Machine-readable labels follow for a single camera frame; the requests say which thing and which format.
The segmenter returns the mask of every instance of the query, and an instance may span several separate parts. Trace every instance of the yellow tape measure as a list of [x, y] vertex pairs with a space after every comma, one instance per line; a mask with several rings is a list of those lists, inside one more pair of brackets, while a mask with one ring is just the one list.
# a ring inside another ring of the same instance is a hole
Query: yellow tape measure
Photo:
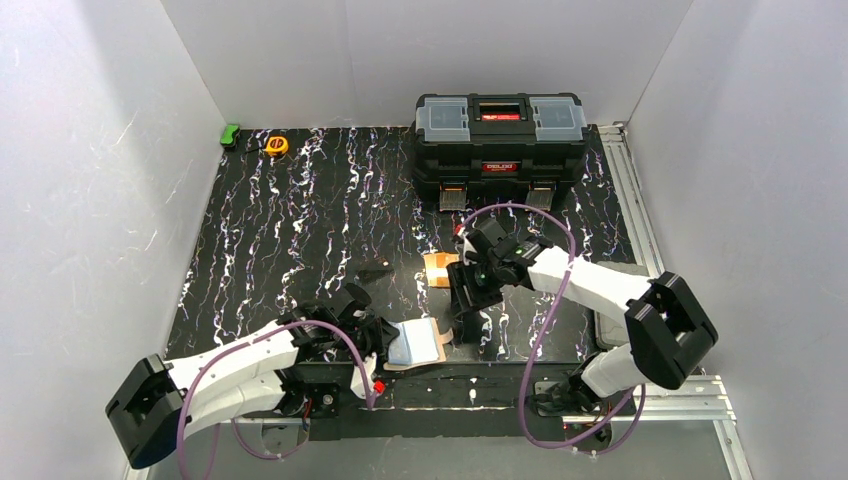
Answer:
[[286, 137], [271, 137], [265, 145], [265, 151], [272, 156], [283, 155], [289, 151], [289, 142]]

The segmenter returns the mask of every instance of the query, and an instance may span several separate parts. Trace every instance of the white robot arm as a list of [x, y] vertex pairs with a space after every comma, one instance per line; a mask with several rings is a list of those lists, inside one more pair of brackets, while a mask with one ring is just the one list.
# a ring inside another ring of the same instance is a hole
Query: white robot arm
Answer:
[[[370, 303], [364, 290], [347, 284], [334, 296], [332, 306], [304, 304], [230, 344], [169, 362], [159, 355], [139, 361], [106, 406], [106, 416], [130, 465], [148, 467], [174, 450], [177, 419], [186, 391], [213, 358], [240, 344], [249, 347], [227, 354], [201, 378], [189, 405], [185, 435], [251, 412], [279, 410], [286, 414], [302, 408], [303, 382], [287, 377], [286, 370], [331, 348], [346, 347], [332, 332], [312, 326], [296, 327], [258, 340], [284, 324], [320, 320], [347, 333], [365, 357], [368, 387], [373, 389], [377, 356], [387, 355], [388, 345], [400, 332], [370, 312], [367, 309]], [[351, 390], [364, 398], [365, 387], [359, 371], [354, 368], [351, 373]]]
[[620, 321], [630, 343], [589, 357], [567, 383], [550, 392], [563, 409], [591, 410], [600, 400], [647, 382], [677, 389], [718, 334], [686, 282], [671, 272], [657, 279], [629, 275], [575, 258], [542, 237], [520, 241], [493, 219], [460, 230], [462, 261], [448, 265], [451, 309], [457, 316], [500, 303], [504, 285], [556, 293]]

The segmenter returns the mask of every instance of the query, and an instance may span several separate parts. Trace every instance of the black toolbox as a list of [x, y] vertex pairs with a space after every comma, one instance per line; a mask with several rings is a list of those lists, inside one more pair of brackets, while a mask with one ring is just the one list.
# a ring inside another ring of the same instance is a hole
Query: black toolbox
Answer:
[[550, 210], [579, 180], [589, 135], [571, 93], [422, 95], [413, 130], [413, 184], [440, 210], [481, 199]]

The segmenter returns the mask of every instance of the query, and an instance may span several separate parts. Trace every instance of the black and white patterned surface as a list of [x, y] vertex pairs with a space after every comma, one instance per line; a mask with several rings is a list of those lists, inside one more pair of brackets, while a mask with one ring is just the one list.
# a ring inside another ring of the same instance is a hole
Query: black and white patterned surface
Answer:
[[[280, 134], [290, 144], [285, 156], [257, 150]], [[242, 132], [238, 148], [221, 158], [167, 356], [226, 344], [298, 301], [330, 297], [366, 262], [385, 259], [394, 274], [366, 285], [378, 313], [391, 321], [429, 315], [443, 330], [455, 327], [449, 361], [526, 360], [550, 295], [508, 288], [503, 304], [482, 312], [481, 325], [455, 325], [445, 314], [448, 291], [427, 286], [421, 254], [454, 252], [451, 234], [467, 213], [438, 213], [418, 201], [409, 180], [412, 139], [406, 128]], [[597, 135], [592, 140], [585, 173], [555, 214], [585, 258], [632, 263], [603, 149]], [[498, 218], [507, 229], [565, 245], [537, 215], [509, 210]], [[563, 301], [539, 359], [573, 363], [595, 351], [590, 319]]]

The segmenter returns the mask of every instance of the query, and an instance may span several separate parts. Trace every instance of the white backdrop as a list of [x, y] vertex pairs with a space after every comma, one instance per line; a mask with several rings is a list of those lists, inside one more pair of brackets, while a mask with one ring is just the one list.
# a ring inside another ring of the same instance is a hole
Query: white backdrop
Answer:
[[0, 2], [0, 478], [121, 478], [224, 121], [158, 2]]
[[574, 92], [630, 118], [691, 0], [162, 0], [224, 118], [409, 125], [423, 93]]
[[630, 124], [758, 479], [845, 478], [848, 4], [696, 0]]

